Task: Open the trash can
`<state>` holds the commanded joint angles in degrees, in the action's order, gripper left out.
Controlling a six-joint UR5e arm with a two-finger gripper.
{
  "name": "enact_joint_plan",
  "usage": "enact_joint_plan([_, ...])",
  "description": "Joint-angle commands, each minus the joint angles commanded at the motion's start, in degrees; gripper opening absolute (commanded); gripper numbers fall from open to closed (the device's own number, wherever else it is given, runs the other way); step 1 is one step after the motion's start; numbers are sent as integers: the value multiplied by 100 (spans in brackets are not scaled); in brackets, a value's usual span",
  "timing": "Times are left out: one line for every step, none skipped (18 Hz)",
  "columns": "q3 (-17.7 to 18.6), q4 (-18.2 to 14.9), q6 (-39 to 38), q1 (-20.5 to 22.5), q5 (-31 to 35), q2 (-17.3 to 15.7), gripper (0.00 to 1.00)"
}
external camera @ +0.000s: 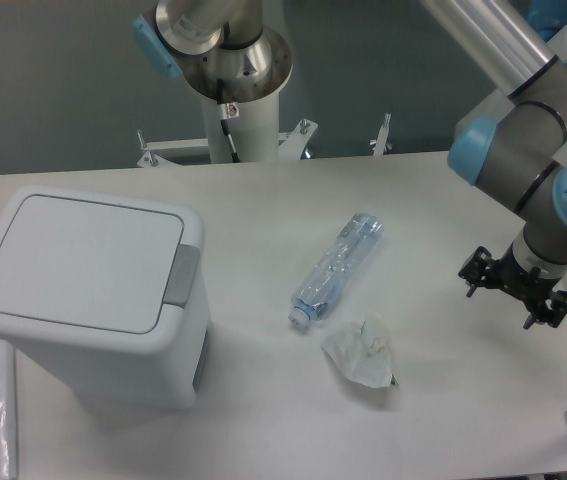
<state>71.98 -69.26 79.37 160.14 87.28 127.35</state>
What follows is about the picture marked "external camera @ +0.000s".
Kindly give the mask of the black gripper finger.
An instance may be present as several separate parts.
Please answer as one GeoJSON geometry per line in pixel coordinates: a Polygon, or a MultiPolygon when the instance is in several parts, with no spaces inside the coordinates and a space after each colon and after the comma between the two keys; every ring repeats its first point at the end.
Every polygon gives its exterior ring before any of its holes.
{"type": "Polygon", "coordinates": [[[501,287],[498,261],[483,246],[479,246],[466,259],[458,276],[465,281],[468,287],[467,298],[471,298],[479,288],[499,289],[501,287]]]}
{"type": "Polygon", "coordinates": [[[523,300],[529,315],[523,328],[528,330],[534,324],[558,328],[567,315],[567,291],[549,291],[546,294],[523,300]]]}

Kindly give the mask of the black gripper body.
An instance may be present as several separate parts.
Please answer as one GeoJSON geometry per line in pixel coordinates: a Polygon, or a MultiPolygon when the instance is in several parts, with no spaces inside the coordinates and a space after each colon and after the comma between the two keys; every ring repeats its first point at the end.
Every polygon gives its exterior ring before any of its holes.
{"type": "Polygon", "coordinates": [[[558,283],[557,278],[542,278],[538,267],[531,271],[524,270],[512,252],[506,252],[496,261],[493,273],[496,276],[497,288],[525,305],[544,303],[558,283]]]}

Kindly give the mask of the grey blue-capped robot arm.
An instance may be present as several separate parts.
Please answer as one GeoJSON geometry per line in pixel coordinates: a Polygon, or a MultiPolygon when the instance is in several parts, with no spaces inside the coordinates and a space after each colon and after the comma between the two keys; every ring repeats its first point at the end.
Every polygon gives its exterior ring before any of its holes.
{"type": "MultiPolygon", "coordinates": [[[[478,248],[460,277],[521,301],[527,324],[557,327],[567,314],[567,62],[505,1],[429,1],[430,14],[512,102],[500,121],[474,120],[449,150],[449,167],[524,221],[500,258],[478,248]]],[[[160,1],[134,37],[167,78],[199,96],[215,163],[296,159],[301,133],[279,133],[278,95],[292,72],[285,39],[258,1],[160,1]]]]}

